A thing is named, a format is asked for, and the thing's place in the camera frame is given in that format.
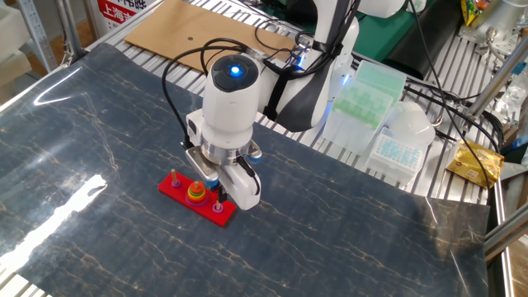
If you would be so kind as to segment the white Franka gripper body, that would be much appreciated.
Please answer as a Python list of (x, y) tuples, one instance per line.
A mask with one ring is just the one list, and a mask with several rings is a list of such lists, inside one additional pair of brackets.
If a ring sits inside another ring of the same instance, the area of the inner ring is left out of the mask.
[[(186, 157), (201, 179), (208, 186), (219, 184), (241, 210), (249, 210), (260, 201), (261, 180), (248, 164), (257, 162), (262, 151), (252, 140), (253, 129), (237, 134), (223, 134), (207, 125), (201, 109), (186, 116), (187, 133), (193, 147), (186, 150)], [(210, 132), (222, 140), (241, 140), (239, 148), (225, 148), (209, 141), (205, 133)]]

